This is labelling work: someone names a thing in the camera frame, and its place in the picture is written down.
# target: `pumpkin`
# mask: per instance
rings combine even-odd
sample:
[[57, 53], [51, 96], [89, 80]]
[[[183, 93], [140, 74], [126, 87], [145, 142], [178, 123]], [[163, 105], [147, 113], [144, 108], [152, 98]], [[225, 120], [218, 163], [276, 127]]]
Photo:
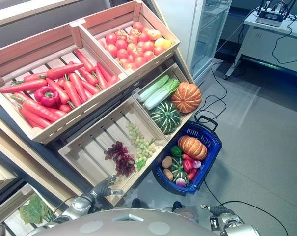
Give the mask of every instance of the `pumpkin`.
[[150, 117], [164, 134], [172, 133], [180, 124], [180, 114], [176, 107], [167, 101], [156, 106], [150, 112]]
[[187, 155], [196, 160], [203, 160], [207, 155], [207, 148], [197, 138], [184, 135], [178, 140], [179, 148]]
[[190, 113], [201, 104], [201, 90], [196, 84], [182, 82], [171, 96], [171, 102], [182, 113]]

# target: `leafy vegetable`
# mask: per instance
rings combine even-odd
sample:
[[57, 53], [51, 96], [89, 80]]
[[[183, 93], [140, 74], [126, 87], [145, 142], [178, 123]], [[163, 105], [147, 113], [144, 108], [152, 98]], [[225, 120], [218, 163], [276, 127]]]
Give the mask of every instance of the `leafy vegetable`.
[[179, 83], [178, 79], [170, 79], [164, 86], [149, 96], [143, 104], [144, 107], [146, 107], [147, 110], [156, 107], [177, 89]]
[[43, 220], [49, 221], [53, 213], [44, 201], [42, 201], [35, 193], [31, 195], [29, 204], [21, 206], [19, 212], [21, 219], [24, 220], [25, 224], [41, 224]]
[[138, 98], [139, 102], [145, 102], [156, 90], [161, 88], [165, 83], [169, 81], [169, 76], [164, 75], [157, 82], [153, 83], [150, 87], [148, 87]]

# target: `tomato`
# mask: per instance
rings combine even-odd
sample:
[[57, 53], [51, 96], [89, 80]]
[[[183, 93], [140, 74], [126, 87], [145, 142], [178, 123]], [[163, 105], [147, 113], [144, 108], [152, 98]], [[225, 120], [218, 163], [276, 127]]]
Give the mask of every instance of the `tomato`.
[[117, 41], [117, 36], [114, 33], [110, 33], [106, 35], [106, 43], [107, 44], [115, 44]]
[[148, 32], [148, 37], [150, 40], [156, 40], [158, 38], [161, 38], [162, 36], [162, 33], [160, 33], [159, 30], [156, 30], [156, 29], [150, 29]]
[[144, 56], [144, 50], [142, 48], [134, 48], [131, 51], [131, 55], [132, 55], [133, 59], [136, 59], [137, 57], [142, 57], [142, 56]]
[[135, 22], [133, 23], [132, 27], [133, 27], [134, 29], [137, 29], [137, 30], [140, 31], [140, 32], [142, 32], [142, 30], [143, 30], [143, 24], [142, 24], [141, 22], [139, 22], [139, 21], [135, 21]]
[[146, 51], [144, 53], [144, 58], [145, 58], [145, 61], [150, 61], [151, 59], [154, 58], [154, 53], [152, 51]]
[[130, 35], [127, 38], [127, 44], [129, 43], [134, 43], [135, 45], [137, 44], [137, 37], [135, 35]]
[[134, 59], [133, 59], [132, 54], [129, 54], [128, 61], [129, 61], [129, 62], [134, 62]]
[[148, 27], [144, 27], [142, 33], [147, 34], [148, 30], [150, 30], [150, 28], [148, 28]]
[[138, 41], [147, 42], [147, 41], [149, 41], [149, 37], [147, 34], [141, 33], [140, 36], [138, 37]]
[[144, 49], [144, 42], [138, 42], [137, 47]]
[[158, 56], [159, 54], [164, 52], [164, 48], [162, 46], [158, 46], [154, 49], [154, 54]]
[[140, 36], [141, 32], [139, 32], [137, 29], [132, 29], [129, 33], [129, 35], [134, 35], [136, 39], [138, 40], [138, 37]]
[[132, 62], [131, 63], [125, 63], [123, 68], [125, 70], [127, 70], [127, 69], [136, 70], [137, 69], [136, 65], [134, 63], [132, 63]]
[[130, 43], [128, 46], [127, 46], [127, 51], [129, 54], [131, 54], [131, 51], [136, 48], [136, 44], [134, 43]]
[[126, 49], [121, 48], [118, 51], [118, 58], [119, 58], [119, 60], [121, 60], [122, 58], [127, 59], [128, 57], [129, 57], [129, 53], [128, 53], [128, 51]]
[[117, 57], [118, 49], [116, 46], [114, 46], [113, 44], [107, 44], [105, 49], [110, 53], [111, 56], [113, 56], [114, 58]]
[[142, 65], [144, 65], [146, 63], [146, 60], [145, 60], [145, 58], [143, 58], [143, 57], [137, 57], [137, 58], [135, 58], [135, 60], [134, 60], [134, 64], [139, 68], [139, 67], [141, 67]]
[[105, 47], [105, 44], [104, 44], [103, 41], [98, 40], [98, 42], [99, 42], [99, 44], [100, 44], [102, 47]]
[[153, 51], [154, 50], [154, 44], [151, 41], [145, 42], [143, 45], [144, 51]]
[[120, 49], [122, 49], [122, 48], [126, 49], [126, 48], [127, 48], [127, 43], [126, 43], [124, 40], [119, 39], [119, 40], [117, 40], [117, 42], [115, 43], [115, 46], [117, 47], [118, 50], [120, 50]]

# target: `green striped squash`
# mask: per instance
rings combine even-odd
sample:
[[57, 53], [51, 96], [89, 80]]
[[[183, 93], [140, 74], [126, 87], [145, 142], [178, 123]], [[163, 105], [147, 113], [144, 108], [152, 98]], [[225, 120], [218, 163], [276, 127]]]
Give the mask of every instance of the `green striped squash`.
[[180, 124], [180, 114], [176, 107], [168, 101], [164, 101], [156, 106], [150, 117], [164, 134], [171, 134]]

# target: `refrigerator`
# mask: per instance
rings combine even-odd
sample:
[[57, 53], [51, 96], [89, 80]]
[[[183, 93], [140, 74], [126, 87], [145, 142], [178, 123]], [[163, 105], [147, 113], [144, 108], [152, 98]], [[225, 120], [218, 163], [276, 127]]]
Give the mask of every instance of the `refrigerator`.
[[232, 0], [156, 0], [196, 84], [204, 82]]

